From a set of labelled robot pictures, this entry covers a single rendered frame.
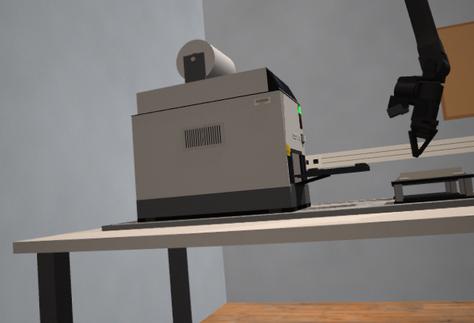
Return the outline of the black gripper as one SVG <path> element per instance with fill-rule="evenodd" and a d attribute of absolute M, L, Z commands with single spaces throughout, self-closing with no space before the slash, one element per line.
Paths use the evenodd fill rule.
<path fill-rule="evenodd" d="M 429 101 L 429 102 L 430 102 L 430 105 L 427 111 L 427 117 L 426 117 L 427 119 L 413 116 L 413 120 L 411 124 L 412 133 L 410 130 L 408 132 L 409 138 L 410 138 L 412 155 L 413 157 L 416 157 L 416 158 L 418 158 L 423 153 L 427 145 L 431 142 L 433 137 L 438 132 L 438 130 L 436 130 L 436 127 L 438 126 L 439 121 L 437 121 L 436 119 L 437 119 L 438 109 L 439 109 L 440 104 L 437 102 L 434 102 L 434 104 L 432 104 L 432 101 Z M 429 119 L 435 119 L 435 120 L 429 120 Z M 416 123 L 413 123 L 413 122 L 416 122 Z M 423 143 L 420 149 L 418 148 L 417 137 L 426 139 L 426 141 Z"/>

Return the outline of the white cylinder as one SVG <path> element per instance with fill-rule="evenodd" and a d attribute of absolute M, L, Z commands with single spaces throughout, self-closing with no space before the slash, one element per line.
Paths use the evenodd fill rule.
<path fill-rule="evenodd" d="M 214 48 L 208 42 L 195 39 L 186 43 L 178 52 L 176 67 L 180 76 L 184 79 L 184 61 L 183 56 L 193 53 L 204 52 L 206 79 L 225 76 L 236 73 L 236 68 L 231 59 Z"/>

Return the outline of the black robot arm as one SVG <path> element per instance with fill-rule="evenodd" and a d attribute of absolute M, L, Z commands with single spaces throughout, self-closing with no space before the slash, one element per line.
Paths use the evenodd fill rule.
<path fill-rule="evenodd" d="M 405 4 L 413 26 L 418 60 L 423 73 L 422 76 L 398 78 L 394 96 L 390 96 L 387 113 L 390 118 L 403 115 L 409 112 L 409 105 L 412 105 L 415 108 L 413 116 L 426 118 L 429 101 L 432 101 L 432 104 L 441 103 L 444 90 L 441 83 L 445 84 L 446 76 L 450 73 L 450 63 L 438 36 L 428 0 L 405 0 Z"/>

